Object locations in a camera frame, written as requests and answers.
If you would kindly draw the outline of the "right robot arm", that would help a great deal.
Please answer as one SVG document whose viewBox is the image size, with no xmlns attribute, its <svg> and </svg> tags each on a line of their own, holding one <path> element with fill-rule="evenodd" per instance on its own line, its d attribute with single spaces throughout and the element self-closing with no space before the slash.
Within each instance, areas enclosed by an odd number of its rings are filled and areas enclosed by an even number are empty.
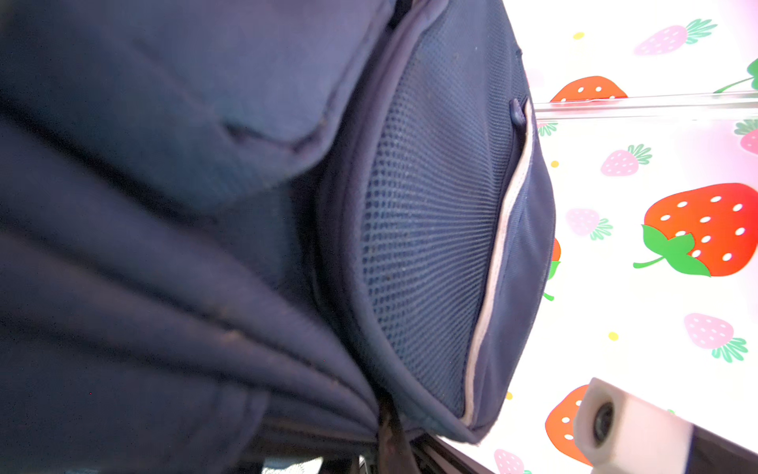
<svg viewBox="0 0 758 474">
<path fill-rule="evenodd" d="M 686 474 L 757 474 L 757 453 L 695 426 Z"/>
</svg>

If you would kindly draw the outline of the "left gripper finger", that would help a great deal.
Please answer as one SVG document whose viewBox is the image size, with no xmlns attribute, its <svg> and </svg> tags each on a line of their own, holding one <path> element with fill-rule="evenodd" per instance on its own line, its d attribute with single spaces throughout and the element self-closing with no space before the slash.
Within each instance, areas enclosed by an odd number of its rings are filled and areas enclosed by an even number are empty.
<svg viewBox="0 0 758 474">
<path fill-rule="evenodd" d="M 379 474 L 420 474 L 418 464 L 390 396 L 380 399 L 380 425 L 376 454 Z"/>
</svg>

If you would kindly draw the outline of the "navy blue student backpack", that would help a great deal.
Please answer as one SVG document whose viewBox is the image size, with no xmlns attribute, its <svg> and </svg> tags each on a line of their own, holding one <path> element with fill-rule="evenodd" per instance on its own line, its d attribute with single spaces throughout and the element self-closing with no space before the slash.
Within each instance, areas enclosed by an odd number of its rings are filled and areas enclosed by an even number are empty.
<svg viewBox="0 0 758 474">
<path fill-rule="evenodd" d="M 1 469 L 478 473 L 555 227 L 499 1 L 5 1 Z"/>
</svg>

